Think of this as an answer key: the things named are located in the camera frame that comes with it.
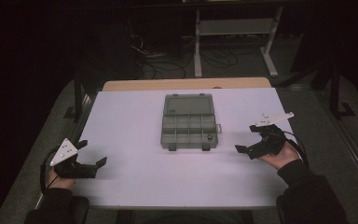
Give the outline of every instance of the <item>dark background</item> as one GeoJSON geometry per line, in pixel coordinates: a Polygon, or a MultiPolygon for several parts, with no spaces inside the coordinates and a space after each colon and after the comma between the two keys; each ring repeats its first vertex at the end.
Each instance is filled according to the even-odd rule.
{"type": "MultiPolygon", "coordinates": [[[[106,80],[140,77],[136,54],[130,49],[128,12],[67,13],[56,10],[59,6],[54,1],[0,1],[0,206],[57,96],[75,74],[88,93],[96,92],[106,80]]],[[[147,44],[179,51],[180,36],[194,30],[193,13],[159,13],[135,13],[133,28],[147,44]]],[[[289,7],[279,29],[284,35],[305,31],[294,70],[329,55],[358,88],[358,1],[312,10],[289,7]],[[311,18],[305,16],[311,12],[311,18]]]]}

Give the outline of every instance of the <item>human hand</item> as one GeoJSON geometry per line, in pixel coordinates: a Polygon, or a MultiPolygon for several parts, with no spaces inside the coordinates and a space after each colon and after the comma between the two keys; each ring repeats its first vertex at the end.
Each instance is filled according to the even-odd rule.
{"type": "Polygon", "coordinates": [[[290,145],[290,143],[285,142],[281,152],[278,155],[268,154],[258,159],[270,164],[275,169],[279,170],[287,163],[298,160],[299,156],[296,149],[290,145]]]}
{"type": "Polygon", "coordinates": [[[74,179],[60,178],[54,169],[48,172],[48,188],[49,189],[72,189],[76,181],[74,179]]]}

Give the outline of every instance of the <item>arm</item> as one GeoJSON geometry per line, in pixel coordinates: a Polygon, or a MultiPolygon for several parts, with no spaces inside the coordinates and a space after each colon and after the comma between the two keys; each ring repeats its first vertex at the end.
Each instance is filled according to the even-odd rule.
{"type": "Polygon", "coordinates": [[[326,178],[309,170],[289,143],[277,156],[266,155],[260,160],[277,169],[289,186],[277,199],[284,223],[348,223],[326,178]]]}
{"type": "Polygon", "coordinates": [[[74,223],[69,213],[74,179],[57,177],[53,170],[48,173],[49,188],[39,209],[28,213],[25,224],[67,224],[74,223]]]}

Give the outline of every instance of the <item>sleeve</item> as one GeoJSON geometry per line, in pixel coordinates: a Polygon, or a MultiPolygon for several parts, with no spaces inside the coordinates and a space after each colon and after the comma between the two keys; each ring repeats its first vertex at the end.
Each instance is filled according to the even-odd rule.
{"type": "Polygon", "coordinates": [[[349,223],[327,179],[315,175],[302,160],[289,162],[278,175],[289,185],[277,199],[284,223],[349,223]]]}
{"type": "Polygon", "coordinates": [[[69,189],[48,189],[39,209],[30,211],[25,224],[69,224],[74,223],[69,213],[72,191],[69,189]]]}

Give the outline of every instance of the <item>white tabletop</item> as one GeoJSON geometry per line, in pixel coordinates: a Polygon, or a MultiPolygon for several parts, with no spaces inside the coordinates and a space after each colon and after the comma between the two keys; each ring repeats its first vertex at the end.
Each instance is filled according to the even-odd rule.
{"type": "MultiPolygon", "coordinates": [[[[95,179],[78,179],[75,195],[91,205],[112,208],[257,208],[274,206],[286,184],[268,164],[250,160],[235,145],[261,140],[251,133],[263,113],[284,113],[273,88],[100,92],[81,140],[78,161],[93,164],[107,156],[95,179]],[[210,93],[217,148],[177,149],[160,144],[166,94],[210,93]]],[[[288,120],[277,123],[291,132],[288,120]]]]}

